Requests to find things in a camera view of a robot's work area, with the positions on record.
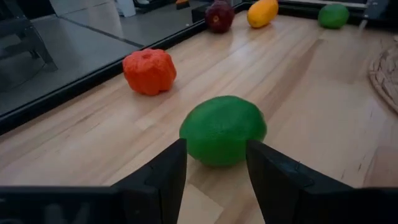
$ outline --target woven basket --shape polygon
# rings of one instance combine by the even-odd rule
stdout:
[[[398,113],[398,37],[369,67],[369,79],[386,103]]]

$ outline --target light wood tabletop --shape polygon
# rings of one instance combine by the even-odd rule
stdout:
[[[397,185],[398,119],[367,78],[392,43],[387,32],[287,16],[251,29],[241,12],[227,34],[204,31],[168,50],[169,92],[139,95],[118,75],[1,136],[0,184],[111,185],[174,142],[197,104],[236,95],[264,113],[264,142],[278,151],[353,187]],[[179,223],[263,222],[245,163],[217,169],[188,157],[187,167]]]

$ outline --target green lime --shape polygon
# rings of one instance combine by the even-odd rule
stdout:
[[[245,160],[246,141],[262,141],[267,126],[258,107],[237,96],[202,102],[185,118],[180,138],[188,153],[209,166],[230,166]]]
[[[319,24],[328,29],[340,29],[349,18],[347,7],[342,4],[330,4],[324,6],[318,15]]]

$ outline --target yellow fruit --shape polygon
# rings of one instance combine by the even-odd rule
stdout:
[[[248,10],[248,22],[253,28],[267,25],[278,14],[278,0],[259,0]]]

